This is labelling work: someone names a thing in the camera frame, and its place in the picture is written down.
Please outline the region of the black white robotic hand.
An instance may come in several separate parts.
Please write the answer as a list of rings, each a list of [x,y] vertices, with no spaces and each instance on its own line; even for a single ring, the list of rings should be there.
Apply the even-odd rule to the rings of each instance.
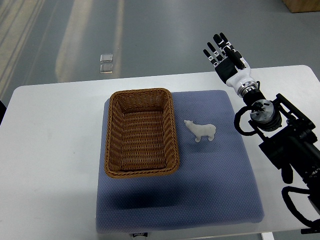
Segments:
[[[221,81],[243,98],[251,91],[259,89],[258,83],[251,76],[251,68],[244,57],[237,51],[221,32],[213,36],[214,44],[207,43],[209,49],[203,53],[213,65]]]

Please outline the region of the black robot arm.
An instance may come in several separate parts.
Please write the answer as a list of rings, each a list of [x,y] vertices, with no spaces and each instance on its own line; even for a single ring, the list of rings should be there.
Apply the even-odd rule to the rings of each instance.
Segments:
[[[315,147],[315,124],[278,93],[272,101],[260,91],[259,82],[242,84],[238,95],[245,106],[234,117],[234,127],[243,136],[258,135],[259,148],[281,170],[287,184],[281,191],[289,211],[305,226],[306,232],[319,232],[320,221],[304,217],[294,205],[290,193],[307,195],[316,211],[320,210],[320,151]]]

